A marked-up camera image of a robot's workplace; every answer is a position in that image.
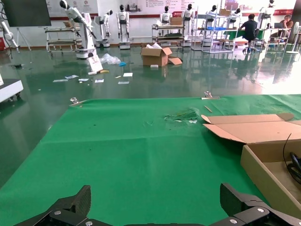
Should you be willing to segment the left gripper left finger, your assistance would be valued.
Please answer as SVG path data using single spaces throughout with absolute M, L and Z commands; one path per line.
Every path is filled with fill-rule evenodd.
M 58 199 L 45 212 L 18 226 L 102 226 L 103 222 L 88 218 L 91 208 L 91 186 L 84 185 L 75 195 Z

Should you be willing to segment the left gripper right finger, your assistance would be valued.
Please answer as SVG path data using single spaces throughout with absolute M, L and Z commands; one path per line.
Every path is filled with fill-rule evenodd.
M 299 226 L 301 220 L 277 211 L 259 197 L 240 193 L 230 184 L 220 185 L 220 205 L 227 218 L 213 226 Z

